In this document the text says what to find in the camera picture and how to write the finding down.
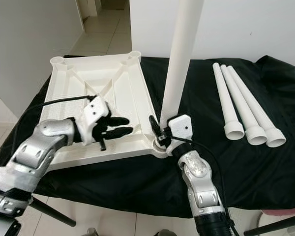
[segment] robotic hand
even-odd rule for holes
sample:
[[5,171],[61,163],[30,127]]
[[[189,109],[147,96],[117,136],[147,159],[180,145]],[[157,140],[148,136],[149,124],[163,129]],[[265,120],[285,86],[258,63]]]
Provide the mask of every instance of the robotic hand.
[[45,120],[14,152],[6,166],[0,167],[0,236],[15,236],[21,225],[14,219],[21,216],[32,202],[32,193],[46,173],[55,153],[73,142],[84,145],[104,139],[115,139],[132,132],[126,118],[111,117],[106,102],[96,96],[77,118]]
[[221,198],[214,186],[210,165],[186,141],[191,141],[192,124],[187,115],[167,121],[163,131],[154,117],[149,118],[160,146],[166,147],[169,156],[179,158],[178,166],[188,187],[188,198],[197,232],[201,236],[231,236],[234,223],[225,212]]

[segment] pink object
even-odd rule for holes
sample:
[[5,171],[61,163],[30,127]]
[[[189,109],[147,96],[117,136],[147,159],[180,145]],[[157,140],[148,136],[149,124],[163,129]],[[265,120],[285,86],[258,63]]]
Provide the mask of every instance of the pink object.
[[283,216],[295,215],[295,208],[288,210],[261,210],[266,215]]

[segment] black cloth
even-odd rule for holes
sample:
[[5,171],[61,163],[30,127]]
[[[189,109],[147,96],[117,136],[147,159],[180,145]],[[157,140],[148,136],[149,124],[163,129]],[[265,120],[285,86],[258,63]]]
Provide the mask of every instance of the black cloth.
[[[159,118],[168,59],[142,58],[141,67]],[[249,145],[245,138],[225,137],[222,109],[212,64],[232,65],[287,142],[277,148]],[[33,104],[43,102],[49,81]],[[20,143],[31,135],[41,109],[29,114],[20,129]],[[227,206],[245,209],[295,207],[295,67],[269,56],[256,63],[242,59],[191,60],[179,108],[193,123],[193,140],[216,155],[225,182]],[[0,151],[0,164],[9,155],[9,136]],[[213,169],[212,157],[194,146]],[[192,217],[186,185],[177,158],[151,155],[56,170],[40,181],[36,193],[101,207],[151,215]]]

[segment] pipe end cap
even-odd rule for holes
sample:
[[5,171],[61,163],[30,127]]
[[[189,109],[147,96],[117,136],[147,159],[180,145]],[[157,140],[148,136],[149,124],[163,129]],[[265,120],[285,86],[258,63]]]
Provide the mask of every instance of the pipe end cap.
[[266,145],[270,148],[276,148],[286,142],[286,138],[278,128],[268,129],[265,131],[267,136]]
[[244,137],[245,132],[239,121],[231,121],[224,126],[225,135],[230,140],[238,140]]
[[254,126],[246,130],[248,143],[251,145],[261,145],[267,141],[265,130],[260,126]]

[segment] black robotic finger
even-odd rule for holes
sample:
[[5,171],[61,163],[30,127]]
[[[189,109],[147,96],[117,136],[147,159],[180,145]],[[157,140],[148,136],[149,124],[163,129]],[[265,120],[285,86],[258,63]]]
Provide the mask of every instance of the black robotic finger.
[[126,125],[126,124],[129,124],[129,120],[127,118],[124,118],[124,117],[110,117],[108,120],[107,120],[107,125],[108,126],[120,126],[120,125]]
[[133,131],[132,127],[120,127],[114,130],[107,131],[105,134],[103,134],[103,138],[106,140],[117,139],[127,134],[130,134],[132,131]]

